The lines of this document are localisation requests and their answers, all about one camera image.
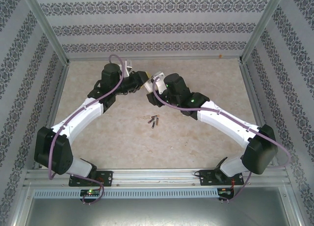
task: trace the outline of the enclosure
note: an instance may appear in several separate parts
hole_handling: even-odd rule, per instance
[[[314,225],[313,7],[0,0],[0,225]],[[193,173],[242,148],[208,124],[152,106],[142,88],[117,96],[71,145],[76,157],[113,171],[103,199],[82,205],[84,187],[69,187],[67,174],[49,180],[34,162],[36,135],[82,104],[110,54],[131,60],[133,71],[178,73],[224,110],[271,126],[290,164],[253,174],[239,198],[221,204],[217,187]],[[279,150],[271,165],[286,160]]]

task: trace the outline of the wall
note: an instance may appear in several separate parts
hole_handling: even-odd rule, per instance
[[[0,226],[14,212],[63,65],[25,0],[0,0]]]
[[[269,0],[38,0],[70,59],[241,55]]]
[[[292,155],[288,173],[306,225],[314,225],[313,45],[314,0],[281,0],[247,61],[263,118]]]

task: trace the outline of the small metal object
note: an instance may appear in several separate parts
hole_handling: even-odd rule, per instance
[[[147,123],[152,123],[155,120],[155,118],[152,118],[150,121],[148,121]]]

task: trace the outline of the beige floor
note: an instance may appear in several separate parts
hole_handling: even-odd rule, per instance
[[[101,78],[106,61],[71,62],[55,123],[76,109]],[[208,96],[226,111],[254,122],[236,59],[134,60],[133,69],[165,75],[179,73],[191,91]],[[159,114],[159,126],[147,124]],[[94,120],[74,141],[76,157],[105,169],[211,168],[240,146],[217,129],[183,116],[179,111],[152,106],[146,90],[118,96],[113,106]]]

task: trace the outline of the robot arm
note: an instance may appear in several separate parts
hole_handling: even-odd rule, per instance
[[[171,74],[165,76],[163,73],[158,72],[152,76],[152,79],[147,81],[144,86],[148,90],[147,98],[149,102],[155,106],[163,106],[163,104],[154,96],[153,83],[157,77],[155,90],[158,90],[160,98],[180,108],[212,108],[219,110],[219,112],[210,111],[181,111],[184,115],[190,116],[195,120],[205,122],[222,131],[232,139],[234,139],[244,150],[238,156],[232,158],[224,158],[215,169],[215,176],[220,182],[224,182],[226,177],[232,177],[237,173],[244,171],[251,171],[255,174],[262,174],[271,160],[278,152],[277,146],[269,141],[262,139],[252,132],[248,132],[239,124],[234,123],[220,112],[228,114],[238,122],[245,124],[250,129],[275,140],[274,132],[271,127],[264,125],[258,127],[254,124],[249,124],[232,114],[224,111],[218,107],[208,97],[197,93],[190,92],[182,77],[178,74]]]
[[[57,131],[63,127],[54,145],[52,171],[60,175],[68,173],[95,179],[97,167],[83,159],[74,157],[71,151],[71,144],[87,125],[109,109],[115,102],[116,95],[134,93],[148,80],[146,72],[130,72],[130,69],[130,65],[126,66],[123,81],[114,93],[86,107],[87,104],[111,91],[120,80],[122,66],[114,63],[105,65],[102,71],[102,79],[96,82],[94,89],[87,95],[82,105],[72,114],[82,107],[85,107],[84,110],[79,112],[67,125],[64,125],[64,123],[72,114],[51,129],[42,127],[38,131],[34,155],[35,161],[48,167],[52,140]]]

